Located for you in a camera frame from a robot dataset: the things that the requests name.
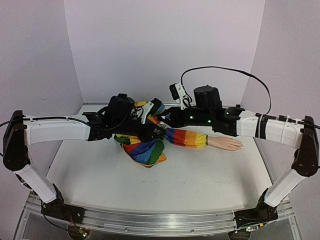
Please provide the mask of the small nail polish bottle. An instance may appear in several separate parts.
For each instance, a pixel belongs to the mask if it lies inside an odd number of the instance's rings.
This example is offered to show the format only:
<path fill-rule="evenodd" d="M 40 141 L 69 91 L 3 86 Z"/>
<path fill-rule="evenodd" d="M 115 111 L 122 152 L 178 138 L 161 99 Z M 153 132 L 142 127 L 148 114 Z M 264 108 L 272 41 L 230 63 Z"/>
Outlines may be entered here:
<path fill-rule="evenodd" d="M 158 134 L 164 135 L 164 134 L 167 132 L 167 126 L 166 126 L 166 124 L 165 124 L 164 122 L 159 122 L 159 123 L 157 124 L 157 130 L 156 130 L 156 132 L 157 132 Z"/>

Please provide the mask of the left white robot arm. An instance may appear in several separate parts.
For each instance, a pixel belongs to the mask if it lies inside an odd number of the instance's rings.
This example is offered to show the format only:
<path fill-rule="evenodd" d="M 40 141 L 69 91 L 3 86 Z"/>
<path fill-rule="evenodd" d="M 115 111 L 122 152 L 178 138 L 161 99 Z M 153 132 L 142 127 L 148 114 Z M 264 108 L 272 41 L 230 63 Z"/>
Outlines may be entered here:
<path fill-rule="evenodd" d="M 108 105 L 97 112 L 84 112 L 86 120 L 74 116 L 26 116 L 16 110 L 4 122 L 3 164 L 22 184 L 29 187 L 42 201 L 44 216 L 80 224 L 85 210 L 66 204 L 58 187 L 43 176 L 32 164 L 28 153 L 30 145 L 42 142 L 80 140 L 100 141 L 114 134 L 137 137 L 150 142 L 166 134 L 166 130 L 148 119 L 161 106 L 155 98 L 142 107 L 124 93 L 113 96 Z"/>

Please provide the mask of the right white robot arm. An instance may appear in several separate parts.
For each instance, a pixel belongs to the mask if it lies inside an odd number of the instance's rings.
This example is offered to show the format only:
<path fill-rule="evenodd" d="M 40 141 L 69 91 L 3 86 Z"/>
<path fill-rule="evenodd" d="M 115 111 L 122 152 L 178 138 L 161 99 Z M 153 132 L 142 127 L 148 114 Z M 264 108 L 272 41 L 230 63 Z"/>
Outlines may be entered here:
<path fill-rule="evenodd" d="M 319 141 L 314 120 L 292 119 L 289 116 L 271 116 L 235 107 L 224 108 L 219 90 L 208 85 L 194 89 L 196 105 L 187 106 L 184 87 L 169 87 L 174 100 L 180 106 L 170 107 L 158 118 L 171 128 L 187 126 L 211 127 L 215 133 L 233 137 L 253 137 L 277 142 L 295 149 L 289 170 L 260 196 L 256 207 L 234 213 L 237 229 L 258 226 L 278 219 L 280 202 L 305 178 L 315 175 L 319 169 Z"/>

